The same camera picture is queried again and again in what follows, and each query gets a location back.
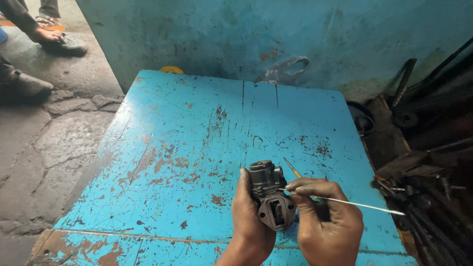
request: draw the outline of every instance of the blue table top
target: blue table top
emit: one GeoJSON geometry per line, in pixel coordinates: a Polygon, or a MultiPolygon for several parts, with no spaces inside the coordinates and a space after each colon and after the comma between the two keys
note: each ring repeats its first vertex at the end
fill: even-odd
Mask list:
{"type": "MultiPolygon", "coordinates": [[[[272,160],[295,179],[282,157],[304,176],[339,182],[350,201],[386,208],[370,186],[374,173],[340,92],[143,70],[54,229],[77,247],[84,235],[131,245],[120,265],[132,265],[131,257],[142,265],[206,265],[232,236],[239,168],[272,160]]],[[[357,265],[415,263],[389,214],[361,210],[357,265]]],[[[265,265],[306,264],[297,228],[278,232],[265,265]]],[[[78,265],[93,265],[76,256],[78,265]]]]}

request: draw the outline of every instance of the concrete floor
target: concrete floor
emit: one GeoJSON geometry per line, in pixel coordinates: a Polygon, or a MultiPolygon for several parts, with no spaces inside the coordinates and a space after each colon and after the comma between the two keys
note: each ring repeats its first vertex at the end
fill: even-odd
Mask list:
{"type": "MultiPolygon", "coordinates": [[[[36,16],[40,1],[26,3],[36,16]]],[[[51,228],[94,158],[123,99],[76,2],[59,5],[66,34],[88,43],[82,58],[50,56],[17,28],[3,27],[9,40],[0,53],[55,89],[47,97],[0,105],[0,266],[25,265],[39,234],[51,228]]]]}

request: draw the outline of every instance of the person's right hand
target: person's right hand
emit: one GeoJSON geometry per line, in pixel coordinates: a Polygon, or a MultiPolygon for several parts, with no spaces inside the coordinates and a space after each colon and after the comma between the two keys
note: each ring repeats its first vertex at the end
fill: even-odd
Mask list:
{"type": "Polygon", "coordinates": [[[302,177],[289,182],[286,189],[297,204],[300,224],[298,243],[311,266],[355,265],[363,233],[363,215],[354,205],[327,201],[331,222],[317,216],[319,203],[309,196],[318,195],[348,201],[336,182],[302,177]]]}

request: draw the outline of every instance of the plastic bag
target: plastic bag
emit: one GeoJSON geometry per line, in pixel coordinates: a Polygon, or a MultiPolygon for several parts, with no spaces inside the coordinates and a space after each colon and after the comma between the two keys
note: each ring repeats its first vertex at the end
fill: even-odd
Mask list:
{"type": "Polygon", "coordinates": [[[309,59],[305,56],[293,56],[284,61],[275,63],[254,81],[280,85],[293,85],[294,81],[296,81],[306,71],[309,62],[309,59]],[[304,67],[297,71],[290,70],[291,66],[298,62],[303,63],[304,67]]]}

